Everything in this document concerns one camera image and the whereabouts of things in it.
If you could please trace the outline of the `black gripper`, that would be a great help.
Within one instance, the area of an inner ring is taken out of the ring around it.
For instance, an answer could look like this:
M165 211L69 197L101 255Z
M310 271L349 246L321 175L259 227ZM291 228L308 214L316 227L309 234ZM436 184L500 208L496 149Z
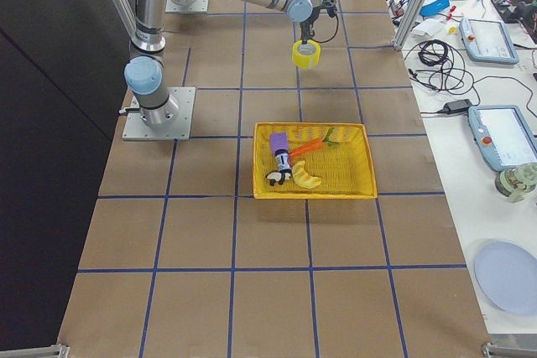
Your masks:
M320 10L314 9L311 15L300 23L300 44L313 44L315 37L314 24L319 18Z

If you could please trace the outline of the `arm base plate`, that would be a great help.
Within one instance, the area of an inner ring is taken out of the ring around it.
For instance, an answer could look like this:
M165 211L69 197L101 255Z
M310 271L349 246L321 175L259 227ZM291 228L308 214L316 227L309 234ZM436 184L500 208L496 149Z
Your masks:
M165 12L175 14L206 13L208 6L209 0L167 0Z
M186 141L190 138L195 87L169 87L169 99L156 110L144 109L133 97L122 138L125 141Z

